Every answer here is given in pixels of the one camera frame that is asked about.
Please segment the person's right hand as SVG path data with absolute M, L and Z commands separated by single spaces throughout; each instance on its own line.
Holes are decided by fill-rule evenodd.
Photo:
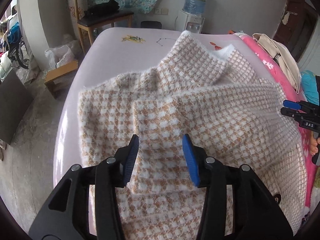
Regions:
M 313 132 L 311 132 L 310 135 L 310 149 L 309 152 L 311 155 L 315 155 L 318 153 L 318 144 L 320 143 L 320 139 L 319 138 L 315 138 L 313 135 Z

